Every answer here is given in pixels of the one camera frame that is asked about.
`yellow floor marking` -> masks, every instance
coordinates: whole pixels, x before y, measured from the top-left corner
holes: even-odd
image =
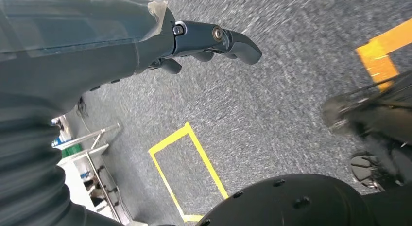
[[[212,176],[212,179],[215,182],[216,186],[218,187],[218,190],[221,193],[222,197],[224,199],[228,198],[229,196],[227,195],[227,192],[224,189],[222,182],[220,181],[218,175],[216,174],[215,169],[213,168],[212,164],[210,163],[210,160],[207,157],[206,152],[203,150],[203,148],[202,148],[199,140],[197,139],[197,137],[196,137],[192,127],[190,126],[189,122],[185,123],[184,127],[178,129],[176,132],[169,135],[167,138],[162,140],[160,143],[156,144],[154,147],[149,149],[149,154],[152,157],[153,162],[154,162],[157,170],[159,171],[160,177],[162,178],[163,182],[165,183],[166,188],[167,188],[170,196],[172,197],[172,200],[173,200],[174,204],[176,205],[177,210],[179,211],[179,214],[182,217],[183,221],[184,222],[188,222],[188,221],[198,222],[203,218],[202,215],[185,215],[183,213],[183,210],[180,207],[179,203],[177,202],[176,196],[174,195],[174,193],[173,193],[169,183],[167,182],[167,179],[166,179],[165,175],[163,174],[163,171],[161,170],[160,165],[157,162],[156,157],[155,157],[155,153],[163,150],[168,145],[176,142],[178,139],[182,138],[185,135],[189,135],[190,139],[193,141],[193,144],[195,145],[197,151],[199,152],[200,157],[203,160],[203,163],[205,163],[205,165],[207,167],[207,170],[209,170],[209,173]]]
[[[374,82],[380,82],[399,74],[389,53],[412,43],[412,19],[372,38],[368,44],[356,49]],[[391,82],[378,86],[383,91]]]

